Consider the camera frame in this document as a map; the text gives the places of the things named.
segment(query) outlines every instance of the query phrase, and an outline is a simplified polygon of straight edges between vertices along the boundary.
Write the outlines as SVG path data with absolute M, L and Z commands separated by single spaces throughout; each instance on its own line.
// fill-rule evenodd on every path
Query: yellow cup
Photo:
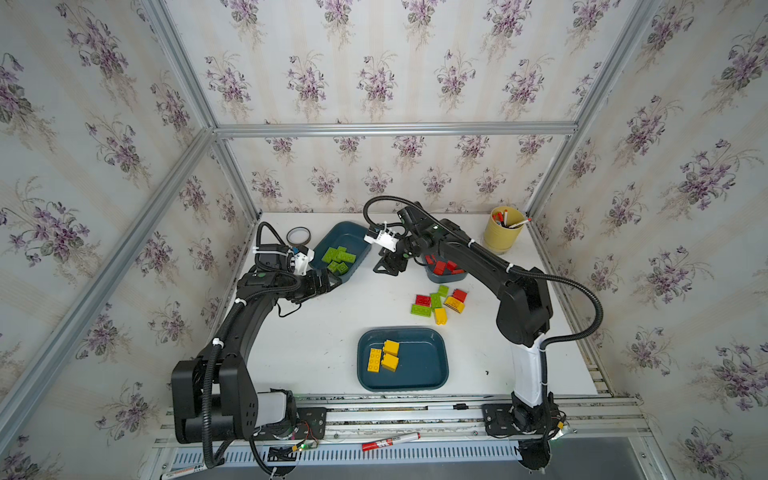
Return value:
M 485 226 L 485 232 L 483 233 L 483 245 L 497 255 L 509 250 L 523 229 L 523 225 L 517 228 L 504 228 L 496 223 L 493 216 L 496 214 L 504 216 L 504 210 L 507 211 L 507 225 L 525 220 L 525 215 L 512 207 L 496 207 L 491 210 L 491 216 L 488 217 L 488 225 Z

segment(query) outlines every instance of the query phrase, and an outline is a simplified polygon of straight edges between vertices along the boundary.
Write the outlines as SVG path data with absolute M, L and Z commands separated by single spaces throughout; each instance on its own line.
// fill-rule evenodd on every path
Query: toy brick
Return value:
M 373 373 L 379 373 L 379 365 L 382 362 L 382 351 L 380 349 L 371 349 L 371 354 L 368 357 L 368 371 Z
M 459 302 L 457 299 L 453 298 L 452 296 L 445 299 L 445 302 L 442 303 L 446 307 L 448 307 L 451 310 L 455 310 L 459 313 L 464 311 L 464 303 Z
M 330 247 L 328 250 L 326 250 L 326 254 L 323 255 L 323 262 L 331 263 L 335 259 L 336 259 L 336 249 L 333 247 Z
M 431 307 L 432 307 L 433 310 L 436 309 L 436 308 L 441 308 L 442 307 L 442 297 L 440 297 L 439 293 L 433 293 L 432 295 L 430 295 L 430 297 L 432 298 L 432 305 L 431 305 Z
M 384 354 L 384 358 L 382 359 L 382 367 L 385 369 L 394 372 L 397 370 L 397 364 L 399 363 L 399 359 L 394 355 L 389 355 L 388 353 Z
M 397 356 L 397 352 L 400 350 L 400 344 L 397 342 L 393 342 L 392 340 L 387 340 L 384 342 L 384 347 L 382 348 L 382 352 L 388 353 L 389 355 Z
M 428 306 L 411 305 L 411 313 L 419 316 L 432 316 L 432 309 Z
M 467 301 L 467 293 L 463 290 L 459 290 L 458 288 L 453 290 L 453 294 L 451 296 L 461 303 L 466 303 Z
M 448 322 L 448 314 L 444 308 L 435 309 L 435 323 L 438 325 L 445 325 Z
M 430 299 L 426 295 L 417 295 L 416 296 L 416 305 L 432 306 L 432 299 Z

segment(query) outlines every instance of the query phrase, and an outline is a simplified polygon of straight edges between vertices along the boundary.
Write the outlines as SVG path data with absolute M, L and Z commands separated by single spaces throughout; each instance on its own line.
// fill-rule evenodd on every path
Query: green lego brick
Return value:
M 432 317 L 432 309 L 428 306 L 411 305 L 411 313 L 413 315 Z
M 432 310 L 442 308 L 442 299 L 439 293 L 430 293 L 429 296 L 432 298 Z
M 335 259 L 336 259 L 336 249 L 333 247 L 330 247 L 328 250 L 326 250 L 326 254 L 323 255 L 323 262 L 331 263 Z

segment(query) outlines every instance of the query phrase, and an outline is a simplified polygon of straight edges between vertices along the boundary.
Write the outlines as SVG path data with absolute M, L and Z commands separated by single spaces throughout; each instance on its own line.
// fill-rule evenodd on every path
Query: white table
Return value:
M 374 214 L 376 221 L 396 221 L 395 215 Z M 444 214 L 478 241 L 485 228 L 484 214 Z M 280 235 L 303 226 L 312 232 L 314 247 L 340 221 L 360 224 L 362 214 L 279 214 L 266 213 Z M 267 229 L 262 242 L 272 243 Z M 448 354 L 448 381 L 424 395 L 509 395 L 515 387 L 511 349 L 515 348 L 496 328 L 498 300 L 472 276 L 448 283 L 450 291 L 468 292 L 466 308 L 459 315 L 448 311 L 447 325 L 410 313 L 417 293 L 430 294 L 438 285 L 429 281 L 423 267 L 411 262 L 399 276 L 374 273 L 379 248 L 373 247 L 348 283 L 304 304 L 301 310 L 281 319 L 277 309 L 264 320 L 248 358 L 248 371 L 256 390 L 290 389 L 296 394 L 370 394 L 357 379 L 357 343 L 366 331 L 388 326 L 426 326 L 440 333 Z M 515 245 L 502 256 L 524 268 L 543 268 L 530 233 L 520 233 Z M 249 257 L 243 273 L 253 265 Z M 550 288 L 554 315 L 549 336 L 572 333 L 560 303 Z M 280 300 L 283 313 L 296 308 Z M 549 385 L 562 396 L 594 396 L 597 390 L 575 343 L 557 343 L 547 348 Z

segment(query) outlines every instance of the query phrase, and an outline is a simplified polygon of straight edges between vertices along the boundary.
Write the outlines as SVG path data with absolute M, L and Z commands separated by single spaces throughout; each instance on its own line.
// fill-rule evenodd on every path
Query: marker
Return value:
M 376 450 L 383 447 L 389 447 L 391 445 L 396 445 L 398 443 L 413 442 L 414 440 L 418 440 L 421 437 L 422 437 L 421 434 L 418 432 L 406 433 L 405 435 L 400 435 L 399 437 L 394 437 L 392 439 L 379 440 L 378 442 L 363 443 L 362 450 L 364 452 L 368 452 L 369 450 Z

